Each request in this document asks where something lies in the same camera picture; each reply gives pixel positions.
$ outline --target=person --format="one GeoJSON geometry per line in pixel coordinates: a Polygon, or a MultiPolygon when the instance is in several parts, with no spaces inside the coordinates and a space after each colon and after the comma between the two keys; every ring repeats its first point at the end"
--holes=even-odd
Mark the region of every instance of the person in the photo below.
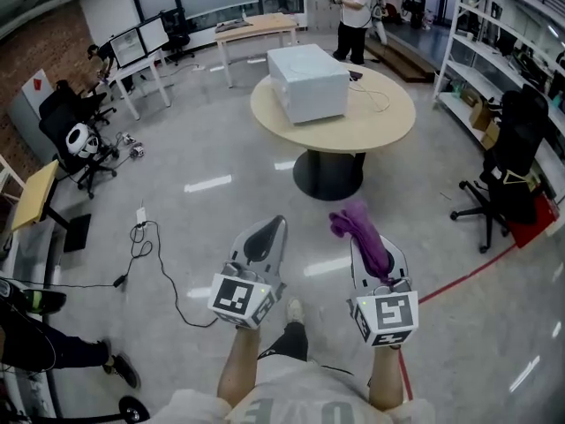
{"type": "MultiPolygon", "coordinates": [[[[562,68],[565,68],[565,59],[563,59],[564,56],[565,56],[565,50],[562,53],[560,53],[557,59],[555,60],[555,62],[562,68]]],[[[560,73],[555,71],[554,81],[552,82],[551,87],[549,88],[549,94],[548,94],[549,98],[554,99],[555,96],[557,96],[560,91],[565,93],[565,78],[563,78],[563,76],[560,73]]]]}
{"type": "Polygon", "coordinates": [[[365,32],[371,26],[371,0],[336,0],[342,5],[334,58],[343,61],[351,51],[351,62],[363,64],[365,32]]]}
{"type": "MultiPolygon", "coordinates": [[[[98,47],[96,44],[90,45],[87,49],[87,54],[89,60],[93,57],[99,57],[102,60],[102,68],[98,71],[98,77],[100,79],[107,79],[114,65],[114,60],[116,60],[116,55],[114,54],[112,46],[109,45],[109,42],[106,42],[101,47],[98,47]]],[[[124,84],[125,91],[130,95],[135,89],[133,77],[125,77],[122,79],[122,83],[124,84]]]]}
{"type": "Polygon", "coordinates": [[[358,386],[353,375],[307,361],[305,314],[297,299],[289,301],[286,314],[284,334],[259,357],[259,330],[237,328],[217,397],[176,391],[153,422],[434,422],[433,408],[426,401],[403,402],[397,350],[374,349],[367,396],[366,387],[358,386]]]}
{"type": "Polygon", "coordinates": [[[108,339],[88,343],[69,337],[48,324],[21,313],[0,299],[0,360],[32,372],[68,367],[102,367],[106,374],[122,377],[137,389],[139,378],[127,357],[111,354],[108,339]]]}

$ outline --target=metal shelving unit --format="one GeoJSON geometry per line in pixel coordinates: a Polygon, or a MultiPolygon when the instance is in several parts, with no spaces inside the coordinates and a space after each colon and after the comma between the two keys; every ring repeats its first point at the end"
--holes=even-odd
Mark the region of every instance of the metal shelving unit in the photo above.
{"type": "MultiPolygon", "coordinates": [[[[523,6],[527,11],[534,11],[540,15],[541,19],[550,21],[555,27],[560,27],[565,30],[565,19],[562,18],[558,13],[553,11],[536,0],[511,0],[512,4],[516,7],[523,6]]],[[[494,26],[498,27],[500,30],[506,31],[512,36],[516,37],[518,41],[532,49],[536,57],[544,60],[548,67],[554,71],[558,71],[563,76],[565,76],[565,69],[560,67],[553,58],[551,58],[547,52],[545,52],[540,46],[536,45],[535,42],[529,40],[524,35],[518,33],[513,27],[501,22],[500,20],[491,17],[484,11],[479,9],[480,6],[487,8],[491,0],[478,0],[477,3],[474,2],[463,2],[463,0],[458,0],[456,5],[456,15],[454,17],[451,31],[449,34],[448,46],[446,49],[446,54],[444,57],[443,64],[441,66],[440,77],[436,81],[436,86],[433,91],[433,98],[443,105],[445,105],[451,112],[459,118],[463,124],[467,127],[469,132],[478,140],[481,139],[482,132],[477,131],[471,127],[469,121],[469,116],[471,114],[471,107],[469,107],[465,102],[463,102],[459,97],[451,93],[441,92],[441,83],[446,72],[451,71],[450,76],[458,76],[467,85],[473,87],[487,100],[494,98],[495,100],[500,100],[504,91],[499,89],[490,79],[488,79],[478,68],[476,68],[477,58],[482,58],[488,62],[495,70],[505,76],[507,79],[511,80],[516,84],[517,87],[522,87],[524,84],[529,83],[520,73],[514,69],[507,58],[503,57],[499,51],[492,48],[491,46],[481,42],[475,41],[475,36],[467,37],[465,34],[457,32],[458,20],[464,14],[474,14],[481,21],[481,30],[479,39],[482,38],[482,33],[486,22],[490,22],[494,26]],[[452,49],[454,48],[454,43],[459,44],[458,47],[464,46],[466,49],[470,50],[472,53],[471,65],[462,64],[457,62],[453,55],[452,49]]],[[[565,114],[560,110],[556,109],[551,103],[549,105],[549,119],[559,130],[559,132],[565,137],[565,114]]],[[[559,209],[561,211],[560,220],[553,225],[548,233],[554,233],[559,227],[565,223],[565,164],[559,158],[557,153],[552,149],[552,147],[545,140],[542,141],[539,146],[538,153],[536,154],[536,161],[539,168],[544,172],[547,180],[551,187],[554,189],[556,194],[556,202],[558,203],[559,209]]]]}

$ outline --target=black office chair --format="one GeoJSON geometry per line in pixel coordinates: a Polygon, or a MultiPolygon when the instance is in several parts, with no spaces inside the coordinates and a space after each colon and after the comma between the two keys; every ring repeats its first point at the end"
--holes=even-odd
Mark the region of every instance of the black office chair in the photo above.
{"type": "Polygon", "coordinates": [[[106,115],[111,111],[116,113],[116,109],[111,107],[105,111],[100,110],[100,105],[106,97],[106,93],[99,95],[95,91],[95,87],[89,90],[93,93],[90,97],[82,98],[72,91],[66,80],[59,80],[56,83],[56,90],[41,103],[39,106],[39,114],[41,118],[48,117],[53,111],[63,104],[68,104],[80,123],[94,126],[96,123],[109,124],[106,115]]]}
{"type": "Polygon", "coordinates": [[[162,12],[161,19],[165,33],[169,37],[169,42],[165,43],[162,49],[173,52],[172,55],[169,55],[169,58],[174,61],[175,66],[178,66],[178,60],[184,55],[194,58],[192,52],[183,51],[183,47],[187,46],[191,41],[184,10],[183,12],[179,10],[164,11],[162,12]]]}
{"type": "Polygon", "coordinates": [[[484,215],[486,217],[486,244],[479,248],[484,254],[491,247],[493,220],[502,226],[502,235],[509,234],[507,220],[523,224],[535,224],[537,221],[534,203],[535,193],[541,193],[539,187],[530,192],[528,184],[521,178],[531,169],[534,156],[548,128],[547,100],[533,87],[524,85],[522,91],[508,91],[504,94],[501,106],[501,132],[496,144],[485,152],[483,172],[480,179],[487,185],[490,200],[467,181],[459,183],[459,188],[468,188],[480,206],[463,211],[452,212],[450,217],[456,220],[460,216],[484,215]],[[498,168],[501,175],[493,174],[498,168]]]}
{"type": "Polygon", "coordinates": [[[119,151],[117,148],[105,144],[102,138],[98,136],[99,149],[96,155],[88,158],[71,155],[67,148],[66,137],[78,122],[71,106],[63,104],[52,111],[46,118],[42,119],[39,123],[39,128],[55,145],[59,155],[56,155],[54,160],[60,162],[61,168],[63,168],[64,171],[72,175],[85,169],[84,174],[76,182],[79,190],[85,188],[84,183],[86,182],[88,197],[92,200],[94,198],[92,192],[94,174],[98,171],[109,171],[112,177],[115,178],[117,176],[116,170],[103,166],[102,163],[110,156],[117,159],[119,157],[119,151]]]}

